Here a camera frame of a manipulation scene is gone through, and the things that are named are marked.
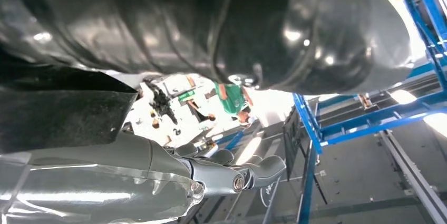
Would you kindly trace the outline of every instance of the scaffolding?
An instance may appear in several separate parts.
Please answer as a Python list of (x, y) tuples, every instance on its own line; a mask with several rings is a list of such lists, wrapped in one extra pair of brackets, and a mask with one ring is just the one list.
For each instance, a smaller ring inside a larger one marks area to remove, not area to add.
[(426, 46), (426, 55), (429, 63), (417, 67), (410, 74), (409, 79), (417, 77), (429, 71), (434, 71), (437, 75), (441, 90), (421, 96), (415, 102), (409, 104), (396, 104), (383, 109), (376, 109), (365, 112), (361, 116), (334, 123), (322, 127), (319, 123), (319, 112), (322, 108), (334, 105), (338, 102), (354, 98), (353, 96), (339, 96), (317, 102), (315, 108), (311, 109), (302, 95), (293, 94), (295, 107), (303, 126), (309, 135), (312, 144), (309, 146), (306, 156), (305, 169), (303, 174), (302, 198), (297, 213), (299, 224), (309, 223), (310, 200), (312, 195), (312, 179), (317, 154), (323, 154), (324, 148), (344, 141), (357, 139), (359, 137), (377, 134), (385, 142), (393, 154), (393, 158), (404, 170), (407, 179), (416, 191), (421, 202), (427, 208), (435, 223), (447, 223), (447, 208), (440, 201), (428, 183), (417, 171), (415, 165), (403, 152), (397, 141), (392, 136), (389, 129), (402, 126), (408, 123), (423, 120), (426, 116), (437, 113), (447, 113), (447, 80), (443, 67), (447, 65), (447, 26), (443, 15), (438, 10), (435, 0), (422, 0), (431, 24), (436, 35), (433, 35), (427, 25), (423, 22), (414, 0), (404, 0), (408, 12), (411, 14), (414, 24)]

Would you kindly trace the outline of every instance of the logo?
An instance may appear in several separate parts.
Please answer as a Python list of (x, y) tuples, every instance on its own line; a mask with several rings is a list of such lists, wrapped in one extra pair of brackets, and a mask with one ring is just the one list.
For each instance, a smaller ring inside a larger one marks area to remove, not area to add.
[(276, 182), (273, 182), (269, 186), (263, 187), (259, 190), (259, 192), (261, 194), (261, 201), (263, 202), (263, 205), (265, 207), (268, 207), (268, 205), (270, 204), (271, 196), (272, 196), (275, 186), (276, 186)]

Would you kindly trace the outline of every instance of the black plastic sheet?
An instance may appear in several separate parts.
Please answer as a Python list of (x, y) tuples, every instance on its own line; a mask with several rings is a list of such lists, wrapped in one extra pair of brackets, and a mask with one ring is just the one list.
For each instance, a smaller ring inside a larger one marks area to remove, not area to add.
[(200, 73), (301, 94), (375, 91), (411, 70), (388, 0), (0, 2), (0, 46), (33, 63)]
[(110, 143), (137, 96), (103, 73), (0, 59), (0, 154)]

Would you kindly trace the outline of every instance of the metal rail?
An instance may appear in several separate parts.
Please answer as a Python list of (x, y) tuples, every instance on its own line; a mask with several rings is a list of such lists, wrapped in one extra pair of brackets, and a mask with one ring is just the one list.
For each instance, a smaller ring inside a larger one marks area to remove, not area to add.
[(411, 161), (389, 130), (380, 132), (380, 136), (433, 221), (436, 224), (446, 224), (447, 207), (422, 176), (416, 164)]

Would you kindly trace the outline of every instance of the metal bar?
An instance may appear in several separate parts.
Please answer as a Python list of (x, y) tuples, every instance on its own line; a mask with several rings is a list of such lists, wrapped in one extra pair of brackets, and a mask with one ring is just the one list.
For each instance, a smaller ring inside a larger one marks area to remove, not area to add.
[[(434, 14), (433, 16), (435, 18), (432, 18), (433, 26), (437, 28), (437, 23), (439, 23), (441, 25), (440, 30), (444, 30), (445, 29), (444, 19), (440, 15), (434, 0), (423, 0), (423, 1), (425, 2), (425, 6), (427, 8), (428, 13), (430, 14), (431, 12), (433, 12)], [(416, 4), (413, 2), (413, 0), (405, 0), (405, 5), (412, 16), (413, 21), (416, 24), (417, 30), (420, 33), (421, 39), (424, 41), (425, 45), (430, 46), (431, 43), (432, 46), (434, 46), (439, 53), (444, 54), (444, 52), (446, 51), (446, 46), (442, 36), (440, 35), (440, 42), (443, 44), (443, 46), (440, 46), (438, 44), (438, 40), (432, 35), (431, 31), (427, 28), (427, 26), (423, 22), (422, 16), (419, 10), (416, 8)], [(434, 66), (435, 73), (439, 78), (442, 88), (444, 90), (447, 90), (447, 80), (442, 70), (441, 63), (439, 62), (438, 58), (436, 58), (434, 52), (431, 49), (428, 49), (427, 52), (428, 52), (428, 59)]]
[(337, 143), (340, 143), (340, 142), (343, 142), (343, 141), (351, 140), (351, 139), (362, 137), (362, 136), (365, 136), (365, 135), (378, 133), (378, 132), (386, 130), (386, 129), (395, 128), (397, 126), (405, 125), (405, 124), (408, 124), (408, 123), (413, 123), (413, 122), (416, 122), (416, 121), (421, 121), (421, 120), (424, 119), (424, 117), (426, 117), (426, 116), (428, 116), (430, 114), (435, 114), (435, 113), (447, 113), (447, 108), (442, 108), (442, 109), (437, 110), (437, 111), (429, 111), (429, 112), (417, 114), (417, 115), (414, 115), (414, 116), (410, 116), (410, 117), (407, 117), (407, 118), (403, 118), (403, 119), (400, 119), (400, 120), (395, 120), (395, 121), (391, 121), (391, 122), (384, 123), (384, 124), (381, 124), (381, 125), (376, 125), (376, 126), (373, 126), (371, 128), (355, 131), (353, 133), (345, 134), (345, 135), (342, 135), (340, 137), (336, 137), (334, 139), (330, 139), (330, 140), (324, 141), (324, 142), (321, 143), (321, 145), (322, 146), (327, 146), (327, 145), (337, 144)]
[[(444, 66), (446, 66), (446, 65), (447, 65), (447, 61), (446, 61), (446, 60), (442, 60), (442, 61), (440, 61), (440, 66), (441, 66), (441, 67), (444, 67)], [(433, 70), (433, 65), (432, 65), (431, 63), (426, 63), (426, 64), (424, 64), (424, 65), (421, 65), (421, 66), (419, 66), (419, 67), (414, 68), (414, 69), (411, 71), (411, 73), (408, 75), (408, 77), (407, 77), (406, 79), (408, 80), (408, 79), (411, 79), (411, 78), (413, 78), (413, 77), (417, 77), (417, 76), (420, 76), (420, 75), (422, 75), (422, 74), (429, 73), (429, 72), (432, 71), (432, 70)], [(319, 103), (319, 107), (320, 107), (320, 109), (328, 108), (328, 107), (330, 107), (330, 106), (332, 106), (332, 105), (340, 104), (340, 103), (342, 103), (342, 102), (345, 102), (345, 101), (348, 101), (348, 100), (350, 100), (350, 99), (353, 99), (354, 97), (356, 97), (356, 95), (348, 95), (348, 96), (340, 95), (340, 96), (335, 96), (335, 97), (333, 97), (333, 98), (331, 98), (331, 99), (327, 99), (327, 100), (325, 100), (325, 101), (321, 101), (321, 102)]]
[(270, 224), (272, 220), (271, 212), (273, 211), (273, 201), (275, 200), (276, 191), (279, 187), (279, 181), (281, 179), (281, 176), (276, 180), (275, 188), (273, 188), (273, 192), (271, 193), (271, 199), (267, 207), (266, 214), (264, 216), (263, 224)]
[(309, 224), (310, 203), (312, 201), (312, 186), (314, 181), (313, 177), (315, 172), (316, 157), (317, 153), (315, 151), (315, 148), (313, 148), (313, 144), (310, 143), (303, 172), (303, 183), (297, 214), (298, 224)]
[(421, 37), (426, 36), (427, 39), (430, 41), (430, 43), (436, 48), (436, 50), (438, 50), (440, 53), (442, 53), (444, 51), (444, 48), (438, 44), (439, 40), (433, 36), (431, 31), (428, 29), (428, 27), (424, 23), (424, 20), (421, 16), (421, 13), (417, 9), (416, 4), (413, 2), (413, 0), (404, 0), (404, 1), (405, 1), (405, 5), (408, 9), (408, 12), (410, 12), (410, 14), (413, 18), (414, 24), (416, 25), (416, 27), (418, 27), (420, 36)]
[(307, 131), (307, 134), (309, 135), (310, 139), (312, 140), (312, 143), (314, 144), (315, 150), (318, 154), (322, 154), (322, 149), (320, 145), (320, 138), (318, 135), (318, 132), (316, 129), (314, 130), (314, 127), (311, 125), (311, 114), (308, 114), (307, 110), (305, 109), (304, 104), (299, 99), (299, 95), (294, 93), (293, 94), (294, 101), (295, 101), (295, 107), (299, 115), (301, 116), (301, 120), (303, 122), (304, 128)]
[(238, 132), (230, 141), (230, 143), (225, 147), (225, 149), (232, 150), (234, 147), (236, 147), (237, 143), (239, 143), (242, 137), (244, 137), (244, 131)]
[(390, 150), (391, 155), (401, 167), (402, 172), (405, 174), (405, 177), (408, 179), (408, 182), (413, 187), (413, 190), (429, 212), (433, 221), (436, 224), (447, 223), (446, 206), (430, 187), (429, 183), (405, 153), (396, 138), (388, 130), (382, 131), (380, 134), (385, 146)]
[(433, 27), (438, 33), (440, 42), (444, 45), (444, 39), (447, 39), (447, 26), (444, 22), (444, 18), (439, 12), (438, 7), (434, 0), (422, 0), (422, 1), (425, 3), (425, 7), (433, 23)]
[[(440, 101), (444, 101), (447, 98), (447, 93), (445, 92), (436, 92), (433, 94), (425, 95), (418, 98), (419, 102), (426, 102), (427, 104), (433, 104)], [(345, 130), (351, 128), (358, 128), (360, 126), (366, 125), (366, 119), (370, 119), (372, 122), (376, 123), (385, 119), (389, 119), (394, 117), (394, 112), (397, 111), (399, 114), (404, 115), (408, 112), (414, 111), (416, 107), (420, 107), (420, 104), (417, 102), (410, 104), (396, 104), (383, 109), (380, 109), (375, 112), (371, 112), (368, 114), (364, 114), (340, 123), (335, 123), (324, 128), (321, 128), (321, 132), (323, 133), (323, 137), (326, 138), (329, 135), (337, 134), (341, 132), (341, 128), (345, 128)]]

